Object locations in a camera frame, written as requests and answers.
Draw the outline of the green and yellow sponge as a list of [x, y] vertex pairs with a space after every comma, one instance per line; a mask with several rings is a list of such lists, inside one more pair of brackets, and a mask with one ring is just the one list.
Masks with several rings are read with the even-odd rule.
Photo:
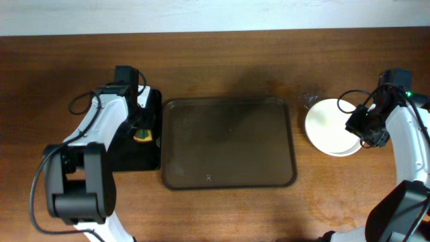
[[138, 143], [148, 143], [153, 140], [151, 130], [139, 129], [135, 132], [133, 139]]

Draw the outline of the white plate with sauce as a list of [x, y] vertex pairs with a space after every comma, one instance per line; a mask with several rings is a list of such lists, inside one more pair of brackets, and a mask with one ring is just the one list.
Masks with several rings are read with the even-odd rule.
[[304, 127], [309, 141], [321, 152], [334, 157], [346, 157], [361, 149], [359, 138], [346, 131], [351, 114], [343, 113], [338, 99], [316, 102], [308, 111]]

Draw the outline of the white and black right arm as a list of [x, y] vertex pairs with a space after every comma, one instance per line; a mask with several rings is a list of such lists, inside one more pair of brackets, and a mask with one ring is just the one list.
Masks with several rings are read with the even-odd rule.
[[369, 213], [364, 227], [329, 231], [319, 241], [428, 241], [429, 113], [395, 107], [386, 120], [396, 164], [397, 186]]

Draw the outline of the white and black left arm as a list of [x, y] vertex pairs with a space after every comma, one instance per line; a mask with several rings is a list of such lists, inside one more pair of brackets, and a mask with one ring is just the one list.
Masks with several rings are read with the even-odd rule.
[[90, 241], [134, 241], [115, 212], [114, 173], [160, 167], [162, 94], [117, 85], [88, 95], [77, 129], [43, 152], [48, 212]]

